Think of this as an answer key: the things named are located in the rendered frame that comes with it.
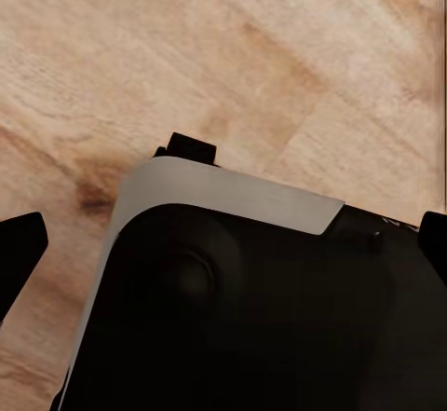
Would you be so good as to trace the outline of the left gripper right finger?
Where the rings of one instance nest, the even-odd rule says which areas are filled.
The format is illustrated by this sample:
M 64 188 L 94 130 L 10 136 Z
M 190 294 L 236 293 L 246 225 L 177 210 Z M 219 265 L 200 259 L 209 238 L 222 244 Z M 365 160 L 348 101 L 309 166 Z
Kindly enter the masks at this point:
M 447 215 L 429 211 L 424 216 L 417 243 L 447 287 Z

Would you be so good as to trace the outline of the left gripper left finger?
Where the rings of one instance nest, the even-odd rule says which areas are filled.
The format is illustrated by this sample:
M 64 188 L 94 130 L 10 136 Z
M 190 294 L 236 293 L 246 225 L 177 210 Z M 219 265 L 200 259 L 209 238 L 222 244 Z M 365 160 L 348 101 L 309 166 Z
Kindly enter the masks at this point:
M 0 222 L 0 322 L 47 247 L 47 228 L 40 212 Z

